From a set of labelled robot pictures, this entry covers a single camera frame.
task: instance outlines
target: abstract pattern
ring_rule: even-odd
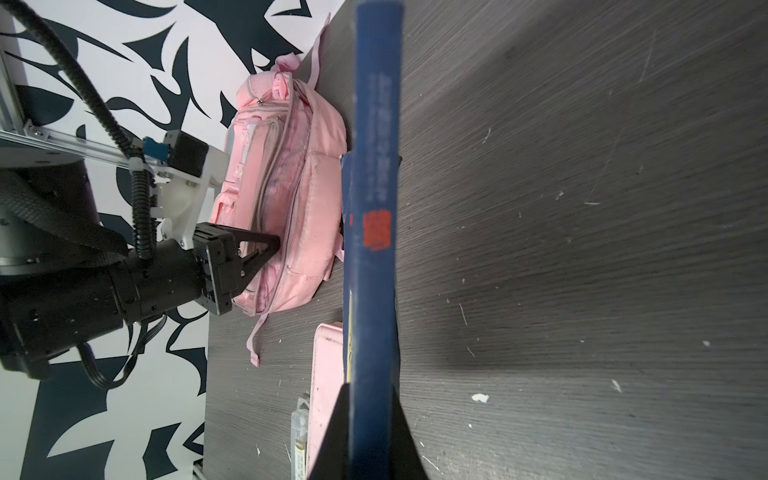
[[[27,1],[77,57],[129,135],[160,140],[180,128],[218,148],[247,75],[270,68],[278,55],[306,54],[343,2]],[[33,124],[110,144],[50,55],[7,15],[0,15],[0,48]],[[101,222],[130,243],[127,172],[93,161],[87,166]],[[190,303],[168,317],[119,389],[93,387],[75,351],[54,359],[52,379],[29,399],[34,412],[22,427],[28,437],[18,435],[26,441],[24,458],[10,471],[24,480],[189,478],[203,454],[208,314]],[[138,336],[132,326],[91,342],[102,371],[117,374]]]

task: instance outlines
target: wall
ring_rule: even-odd
[[[35,0],[131,134],[182,129],[222,148],[247,75],[306,53],[342,0]],[[32,122],[110,144],[48,53],[0,15],[0,46]],[[88,161],[101,222],[131,241],[127,172]],[[206,220],[212,196],[200,215]],[[73,350],[36,382],[0,369],[3,478],[190,478],[203,454],[208,315],[195,303],[170,319],[121,388],[91,386]],[[138,338],[123,328],[91,342],[117,371]]]

